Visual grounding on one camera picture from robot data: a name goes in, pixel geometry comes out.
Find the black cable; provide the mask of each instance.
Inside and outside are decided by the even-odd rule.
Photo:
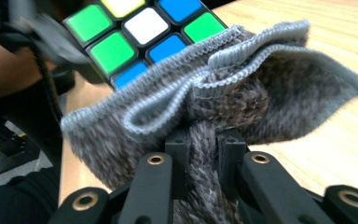
[[[54,84],[53,76],[49,72],[46,63],[43,59],[42,52],[34,43],[33,39],[30,36],[24,34],[22,31],[8,24],[4,25],[4,29],[6,31],[10,31],[22,35],[24,38],[28,40],[27,43],[28,46],[24,46],[24,47],[29,47],[34,54],[37,67],[39,68],[39,72],[42,76],[43,86],[45,88],[45,94],[48,98],[49,108],[51,109],[54,118],[57,120],[58,123],[60,123],[62,118],[62,112],[60,109],[60,104],[58,102],[59,97],[58,97],[57,89]]]

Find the rubik's cube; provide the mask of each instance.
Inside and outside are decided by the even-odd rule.
[[[199,0],[101,0],[64,24],[117,89],[150,64],[226,29]]]

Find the gray knit fabric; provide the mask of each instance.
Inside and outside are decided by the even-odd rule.
[[[123,91],[62,119],[73,151],[111,189],[134,175],[180,123],[191,139],[187,202],[175,223],[239,223],[218,182],[217,133],[236,127],[248,144],[303,136],[358,95],[358,75],[304,48],[307,21],[253,35],[233,26],[152,65]]]

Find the wooden table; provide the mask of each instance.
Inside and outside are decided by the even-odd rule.
[[[308,47],[318,49],[358,73],[358,0],[239,0],[214,11],[228,26],[236,23],[259,33],[281,21],[311,21]],[[76,77],[67,111],[92,105],[110,94]],[[251,146],[275,156],[304,188],[323,195],[330,185],[358,188],[358,98],[344,105],[313,133],[295,141]],[[87,186],[102,187],[65,142],[60,202]]]

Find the gray fabric cloth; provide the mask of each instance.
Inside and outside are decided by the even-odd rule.
[[[191,137],[188,202],[174,203],[175,223],[238,223],[236,202],[218,183],[217,133],[238,128],[248,144],[303,136],[358,95],[358,75],[306,49],[307,21],[259,35],[233,26],[152,65],[123,91],[62,119],[75,154],[114,189],[138,160],[158,150],[180,123]]]

